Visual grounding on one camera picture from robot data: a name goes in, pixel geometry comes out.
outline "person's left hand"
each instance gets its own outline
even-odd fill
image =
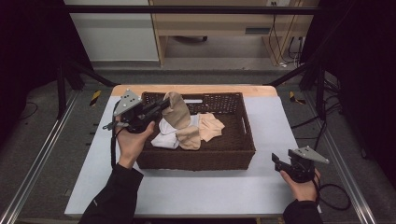
[[[152,121],[142,133],[129,133],[126,130],[120,131],[121,127],[116,127],[116,133],[120,131],[117,135],[120,146],[119,165],[127,169],[132,169],[134,162],[143,150],[146,139],[154,132],[154,125],[155,122]]]

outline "wooden edge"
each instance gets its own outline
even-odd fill
[[[119,85],[114,87],[112,96],[122,96],[130,89],[137,95],[144,91],[178,93],[210,93],[210,92],[242,92],[244,96],[277,96],[276,89],[272,86],[250,85]]]

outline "hand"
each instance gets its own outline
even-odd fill
[[[126,130],[122,130],[118,134],[117,140],[120,146],[119,165],[132,169],[134,162],[143,150],[146,139],[154,132],[154,125],[155,122],[152,121],[142,133],[129,133]],[[116,127],[116,133],[120,130],[121,127]]]
[[[315,173],[317,174],[315,176],[315,182],[318,183],[318,179],[320,178],[320,173],[317,169],[315,169]],[[286,183],[288,183],[295,199],[297,199],[299,202],[316,201],[318,195],[315,185],[314,183],[312,183],[312,181],[308,181],[305,183],[296,183],[291,179],[291,177],[285,171],[280,171],[280,174],[282,175]]]

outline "black sleeve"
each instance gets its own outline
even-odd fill
[[[106,186],[88,205],[79,224],[131,224],[142,179],[143,175],[135,169],[128,170],[117,164]]]
[[[315,202],[297,201],[290,203],[283,213],[287,224],[321,224],[323,223]]]

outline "wall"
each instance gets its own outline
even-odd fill
[[[136,5],[145,0],[64,0],[67,5]],[[149,14],[75,14],[71,17],[91,61],[156,61]]]

